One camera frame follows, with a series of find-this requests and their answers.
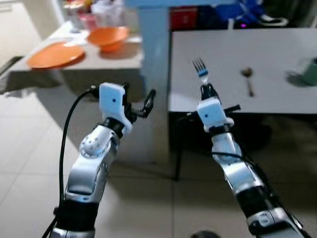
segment orange plate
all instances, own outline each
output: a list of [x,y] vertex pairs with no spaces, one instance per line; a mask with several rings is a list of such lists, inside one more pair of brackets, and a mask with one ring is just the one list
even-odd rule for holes
[[99,46],[102,50],[107,51],[109,46],[109,51],[117,50],[121,46],[123,41],[128,37],[129,29],[124,26],[120,27],[103,27],[98,28],[91,32],[87,40]]
[[56,42],[40,50],[27,60],[31,68],[52,68],[71,63],[84,55],[80,46],[68,46],[66,42]]

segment blue object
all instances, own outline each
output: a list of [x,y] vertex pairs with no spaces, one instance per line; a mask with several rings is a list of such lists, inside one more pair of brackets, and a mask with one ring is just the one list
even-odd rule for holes
[[237,0],[234,4],[218,5],[215,10],[223,21],[240,16],[239,20],[247,24],[258,22],[258,17],[264,14],[264,8],[257,0]]
[[208,75],[208,70],[206,70],[206,69],[203,69],[203,70],[198,72],[198,76],[199,77],[202,77],[202,76],[205,76],[205,75]]
[[196,22],[198,29],[222,30],[228,29],[228,21],[223,21],[214,7],[210,5],[198,6]]

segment green cup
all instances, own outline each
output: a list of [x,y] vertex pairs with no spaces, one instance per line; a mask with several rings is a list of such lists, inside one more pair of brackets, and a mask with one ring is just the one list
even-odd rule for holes
[[301,80],[311,86],[317,85],[317,59],[311,61],[303,73]]

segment orange bowl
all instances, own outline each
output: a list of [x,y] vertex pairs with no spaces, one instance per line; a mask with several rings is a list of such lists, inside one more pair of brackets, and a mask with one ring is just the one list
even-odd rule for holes
[[112,52],[122,47],[128,34],[129,29],[125,26],[103,27],[91,32],[87,40],[100,47],[103,52]]

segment wall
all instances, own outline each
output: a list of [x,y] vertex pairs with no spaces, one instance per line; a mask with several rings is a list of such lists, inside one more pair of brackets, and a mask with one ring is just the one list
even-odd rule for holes
[[54,11],[54,1],[56,0],[21,0],[42,39],[60,25],[58,15]]
[[20,2],[0,1],[0,22],[0,66],[14,56],[28,54],[41,42],[25,6]]

